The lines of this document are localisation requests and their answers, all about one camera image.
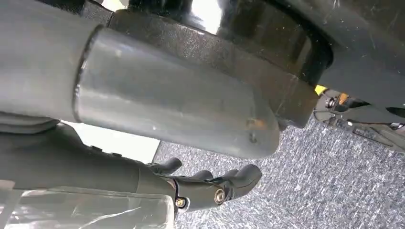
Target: bolt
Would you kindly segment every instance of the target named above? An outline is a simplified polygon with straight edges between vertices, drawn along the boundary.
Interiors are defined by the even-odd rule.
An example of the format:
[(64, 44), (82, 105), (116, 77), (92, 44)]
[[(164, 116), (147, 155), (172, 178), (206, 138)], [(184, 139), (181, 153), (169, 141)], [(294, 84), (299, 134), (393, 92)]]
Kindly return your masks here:
[(222, 204), (223, 201), (225, 200), (225, 192), (223, 189), (218, 189), (215, 192), (214, 200), (216, 204)]
[(178, 208), (183, 208), (184, 206), (186, 206), (186, 200), (183, 199), (183, 198), (178, 198), (178, 199), (176, 200), (176, 206), (177, 206)]
[(334, 98), (329, 98), (327, 100), (325, 100), (325, 106), (326, 108), (330, 109), (332, 108), (336, 103), (336, 100)]

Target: cylindrical metal pipe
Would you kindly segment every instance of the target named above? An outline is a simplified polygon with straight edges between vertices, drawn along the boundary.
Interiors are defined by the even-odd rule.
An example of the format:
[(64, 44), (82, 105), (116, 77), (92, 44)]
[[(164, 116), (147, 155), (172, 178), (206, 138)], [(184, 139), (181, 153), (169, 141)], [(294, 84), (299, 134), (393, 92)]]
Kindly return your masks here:
[(239, 157), (277, 148), (277, 120), (250, 86), (115, 31), (98, 33), (79, 78), (84, 123)]
[(96, 27), (39, 2), (2, 2), (1, 111), (233, 156), (275, 151), (277, 120), (250, 86)]

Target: scratch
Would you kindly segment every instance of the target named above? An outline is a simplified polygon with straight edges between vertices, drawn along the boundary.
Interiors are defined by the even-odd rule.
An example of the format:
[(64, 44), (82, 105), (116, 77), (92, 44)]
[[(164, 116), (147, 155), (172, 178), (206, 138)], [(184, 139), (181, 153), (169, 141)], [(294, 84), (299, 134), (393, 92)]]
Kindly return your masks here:
[(373, 36), (371, 34), (370, 34), (370, 40), (371, 40), (371, 43), (373, 44), (373, 49), (375, 49), (374, 39), (373, 39)]
[(387, 27), (387, 30), (392, 28), (395, 25), (396, 20), (398, 19), (399, 13), (401, 12), (401, 10), (398, 10), (398, 12), (395, 14), (394, 18), (392, 19), (392, 21), (390, 22), (390, 24)]
[(374, 4), (373, 7), (371, 7), (371, 9), (370, 9), (371, 15), (373, 15), (373, 16), (374, 16), (374, 10), (375, 10), (375, 4)]
[(85, 228), (85, 227), (87, 227), (87, 226), (89, 226), (89, 225), (91, 225), (91, 224), (93, 224), (93, 223), (95, 223), (95, 222), (97, 222), (97, 221), (100, 221), (100, 220), (102, 220), (102, 219), (111, 218), (111, 217), (119, 216), (119, 215), (122, 215), (122, 214), (126, 214), (126, 213), (128, 213), (128, 212), (135, 211), (135, 210), (137, 210), (137, 209), (139, 209), (139, 208), (141, 208), (141, 207), (134, 208), (134, 209), (129, 209), (129, 210), (126, 210), (126, 211), (123, 211), (123, 212), (120, 212), (120, 213), (116, 213), (116, 214), (110, 214), (110, 215), (105, 215), (105, 216), (97, 217), (96, 219), (94, 219), (94, 220), (92, 220), (92, 221), (86, 223), (85, 225), (79, 227), (79, 229), (83, 229), (83, 228)]
[(332, 8), (332, 10), (334, 10), (334, 9), (336, 8), (336, 6), (338, 6), (338, 8), (341, 6), (340, 0), (335, 0), (335, 1), (333, 2), (333, 8)]

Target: yellow part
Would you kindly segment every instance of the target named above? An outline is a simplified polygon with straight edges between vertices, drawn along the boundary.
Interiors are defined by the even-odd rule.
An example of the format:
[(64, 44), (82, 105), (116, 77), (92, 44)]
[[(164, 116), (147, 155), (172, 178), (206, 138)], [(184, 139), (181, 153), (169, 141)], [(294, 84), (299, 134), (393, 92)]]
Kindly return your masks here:
[(327, 87), (321, 86), (321, 85), (317, 85), (315, 87), (315, 92), (320, 95), (323, 91), (325, 91), (326, 89), (328, 89)]

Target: gray metal tube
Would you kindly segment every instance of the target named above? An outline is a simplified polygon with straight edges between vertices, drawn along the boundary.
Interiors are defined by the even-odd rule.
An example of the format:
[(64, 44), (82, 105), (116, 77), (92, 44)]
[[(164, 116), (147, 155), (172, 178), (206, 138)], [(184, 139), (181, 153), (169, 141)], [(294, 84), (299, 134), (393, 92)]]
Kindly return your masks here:
[(277, 120), (247, 84), (115, 31), (98, 33), (81, 72), (76, 110), (86, 124), (239, 157), (278, 146)]
[(96, 26), (34, 0), (2, 0), (1, 111), (76, 121), (76, 76)]

